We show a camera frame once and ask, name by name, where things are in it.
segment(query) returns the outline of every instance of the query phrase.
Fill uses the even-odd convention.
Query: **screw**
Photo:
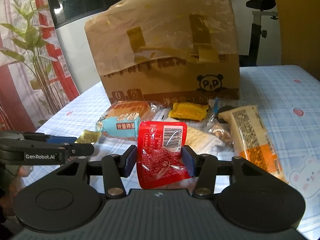
[[[199,196],[207,196],[211,193],[211,190],[209,190],[206,187],[200,187],[196,189],[196,194]]]
[[[123,193],[123,189],[119,188],[119,187],[112,187],[112,188],[108,189],[107,192],[111,196],[119,196]]]

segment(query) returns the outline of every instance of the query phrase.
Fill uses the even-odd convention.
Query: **curtain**
[[[48,0],[0,0],[0,130],[35,131],[78,95]]]

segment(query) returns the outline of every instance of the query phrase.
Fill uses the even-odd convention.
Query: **table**
[[[320,237],[320,82],[298,66],[240,68],[240,99],[247,105],[258,105],[260,116],[284,170],[287,181],[305,198],[306,211],[298,230],[308,239]],[[38,132],[56,136],[78,137],[84,129],[94,130],[95,122],[110,106],[101,83],[73,100]],[[169,109],[157,113],[154,120],[167,117]],[[131,141],[101,138],[95,145],[91,161],[105,155],[123,154]],[[219,160],[231,160],[233,152],[212,147]],[[35,166],[25,184],[42,178],[58,166]],[[196,179],[168,186],[192,187]],[[140,188],[133,169],[129,178],[122,178],[128,192]],[[91,185],[104,192],[102,177],[92,178]],[[215,193],[228,186],[228,178],[217,177]]]

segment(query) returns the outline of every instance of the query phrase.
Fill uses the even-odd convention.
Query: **small yellow packet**
[[[209,105],[193,103],[174,103],[168,117],[201,121],[207,115]]]
[[[91,143],[95,144],[101,137],[101,132],[92,132],[89,130],[84,130],[80,137],[75,141],[75,143]]]

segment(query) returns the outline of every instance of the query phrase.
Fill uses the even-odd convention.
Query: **ribbed gray surface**
[[[88,224],[61,234],[23,230],[14,240],[302,240],[296,230],[258,234],[226,222],[208,200],[187,190],[131,190],[129,196],[108,201]]]

